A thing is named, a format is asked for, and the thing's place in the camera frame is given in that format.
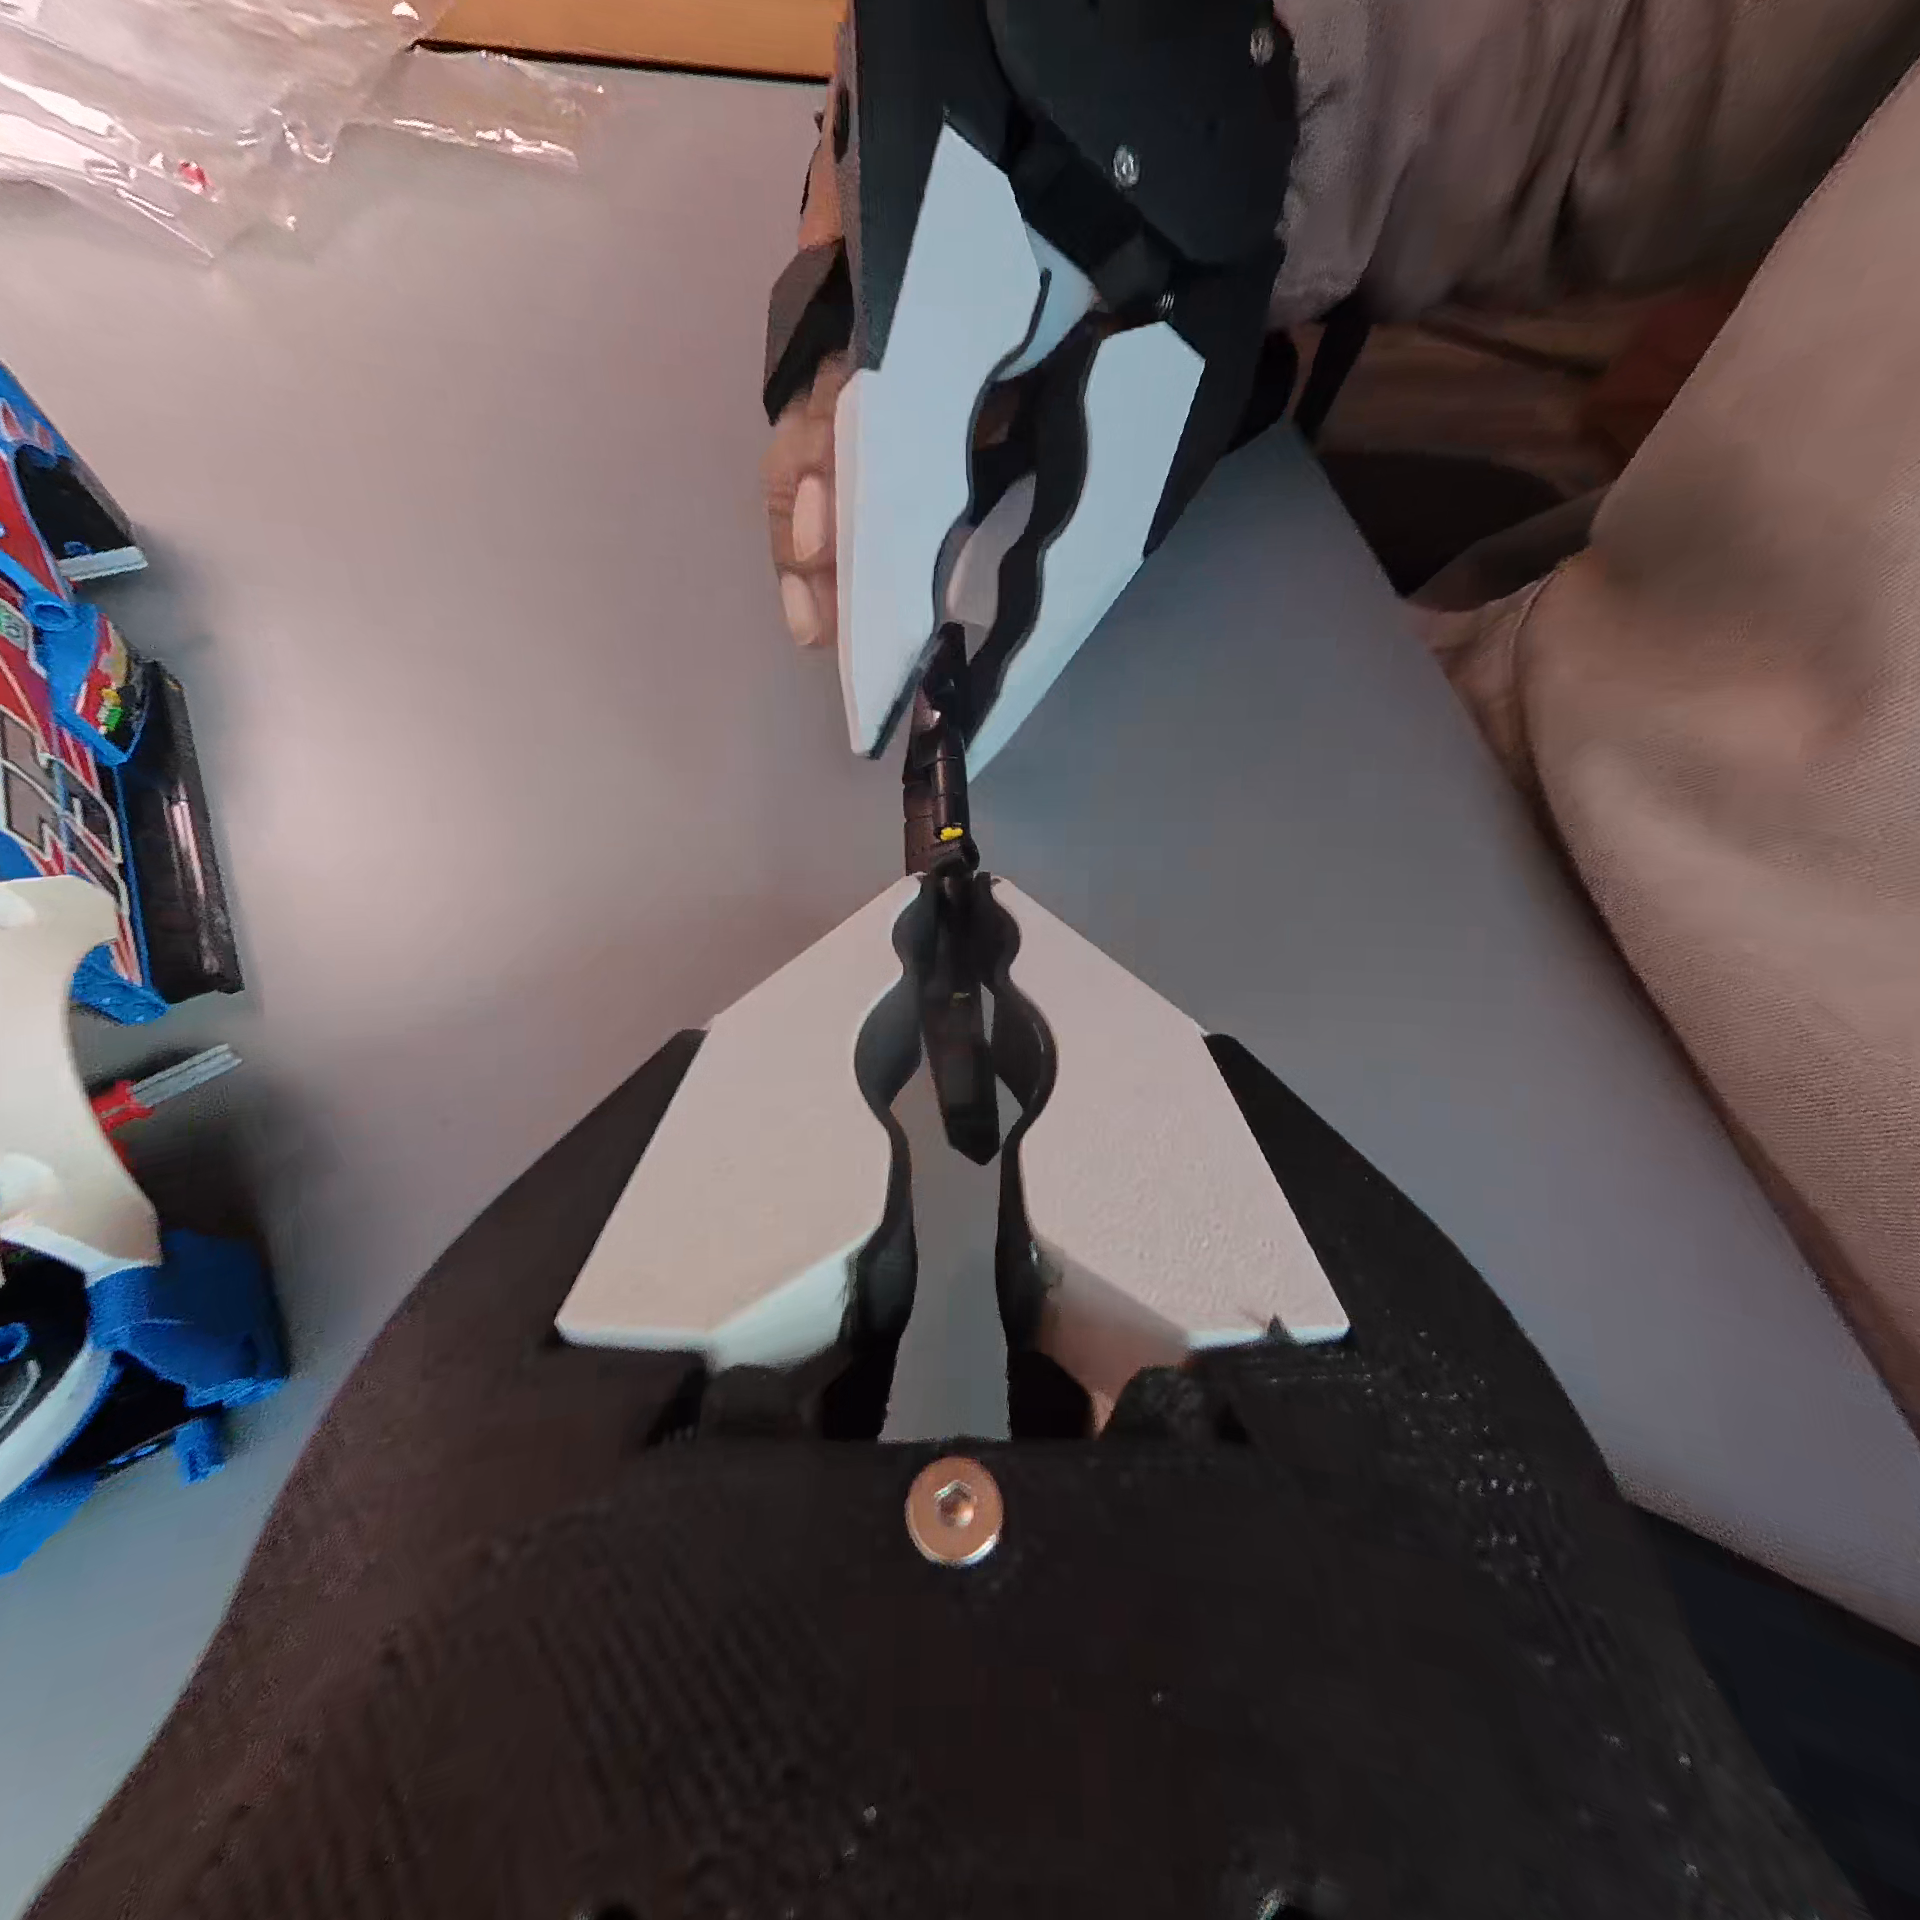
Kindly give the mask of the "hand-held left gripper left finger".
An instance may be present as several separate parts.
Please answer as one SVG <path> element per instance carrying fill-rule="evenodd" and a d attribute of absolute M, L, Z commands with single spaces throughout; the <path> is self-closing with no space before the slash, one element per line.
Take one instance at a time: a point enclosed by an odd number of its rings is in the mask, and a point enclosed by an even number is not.
<path fill-rule="evenodd" d="M 921 928 L 898 880 L 706 1026 L 561 1308 L 570 1345 L 781 1369 L 901 1337 Z"/>

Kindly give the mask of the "toy brick race car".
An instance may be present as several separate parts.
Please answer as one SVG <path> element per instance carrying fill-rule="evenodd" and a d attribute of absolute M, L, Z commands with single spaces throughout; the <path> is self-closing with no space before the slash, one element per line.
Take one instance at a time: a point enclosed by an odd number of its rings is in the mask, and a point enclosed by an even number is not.
<path fill-rule="evenodd" d="M 289 1378 L 261 1254 L 170 1228 L 122 1134 L 236 1067 L 208 1047 L 89 1091 L 74 1018 L 154 1025 L 243 990 L 177 675 L 88 588 L 147 568 L 130 520 L 2 374 L 2 1570 L 108 1478 L 227 1462 Z"/>

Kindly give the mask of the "clear plastic bag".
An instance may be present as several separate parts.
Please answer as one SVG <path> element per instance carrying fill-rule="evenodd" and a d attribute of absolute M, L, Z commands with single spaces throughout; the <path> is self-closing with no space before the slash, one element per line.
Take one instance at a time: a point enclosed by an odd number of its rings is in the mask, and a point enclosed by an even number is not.
<path fill-rule="evenodd" d="M 353 130 L 574 170 L 603 87 L 433 54 L 435 3 L 4 3 L 2 178 L 211 260 L 298 228 Z"/>

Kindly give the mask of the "black brick panel yellow axle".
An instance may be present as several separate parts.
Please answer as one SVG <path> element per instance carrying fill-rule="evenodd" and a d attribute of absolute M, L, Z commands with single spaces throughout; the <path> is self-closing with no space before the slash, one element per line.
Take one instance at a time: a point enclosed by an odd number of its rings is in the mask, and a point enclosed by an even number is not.
<path fill-rule="evenodd" d="M 921 886 L 920 1030 L 944 1136 L 963 1159 L 987 1166 L 1001 1151 L 1001 1122 L 977 874 L 974 843 L 944 831 Z"/>

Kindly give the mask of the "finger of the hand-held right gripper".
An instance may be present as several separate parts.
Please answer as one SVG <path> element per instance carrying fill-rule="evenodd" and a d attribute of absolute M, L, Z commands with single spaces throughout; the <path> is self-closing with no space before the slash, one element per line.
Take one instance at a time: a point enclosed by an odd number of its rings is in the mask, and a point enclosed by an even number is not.
<path fill-rule="evenodd" d="M 1073 500 L 1056 513 L 1037 490 L 1026 524 L 1035 540 L 1034 609 L 1025 610 L 1013 586 L 998 592 L 1016 633 L 966 746 L 972 778 L 1016 739 L 1140 570 L 1203 374 L 1203 354 L 1169 322 L 1096 345 L 1082 399 L 1065 410 L 1080 438 L 1042 474 L 1062 475 Z"/>
<path fill-rule="evenodd" d="M 1025 222 L 1005 175 L 944 128 L 885 352 L 834 410 L 837 646 L 854 755 L 882 755 L 944 624 L 985 638 L 1035 481 L 1025 456 L 1013 503 L 977 506 L 977 427 L 987 399 L 1093 311 L 1093 279 Z"/>

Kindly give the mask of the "person's right forearm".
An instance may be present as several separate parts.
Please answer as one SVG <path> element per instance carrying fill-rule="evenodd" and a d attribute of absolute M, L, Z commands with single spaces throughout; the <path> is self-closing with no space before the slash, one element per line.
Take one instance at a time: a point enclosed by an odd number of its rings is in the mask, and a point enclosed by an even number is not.
<path fill-rule="evenodd" d="M 1281 3 L 1268 324 L 1537 313 L 1754 268 L 1916 62 L 1916 3 Z"/>

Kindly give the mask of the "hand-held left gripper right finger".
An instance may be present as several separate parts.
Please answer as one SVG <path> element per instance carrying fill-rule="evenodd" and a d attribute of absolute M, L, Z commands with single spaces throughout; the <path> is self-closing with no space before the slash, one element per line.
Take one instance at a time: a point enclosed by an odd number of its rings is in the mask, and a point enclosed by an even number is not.
<path fill-rule="evenodd" d="M 1044 1353 L 1204 1353 L 1352 1320 L 1204 1030 L 1008 880 L 1011 993 L 1042 1078 L 1016 1148 Z"/>

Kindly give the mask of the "person's torso beige sweatshirt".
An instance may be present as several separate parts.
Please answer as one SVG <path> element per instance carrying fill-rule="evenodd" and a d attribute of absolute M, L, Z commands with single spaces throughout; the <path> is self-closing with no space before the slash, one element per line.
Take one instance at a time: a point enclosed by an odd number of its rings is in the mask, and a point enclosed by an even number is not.
<path fill-rule="evenodd" d="M 1917 92 L 1864 124 L 1555 574 L 1429 615 L 1917 1417 Z"/>

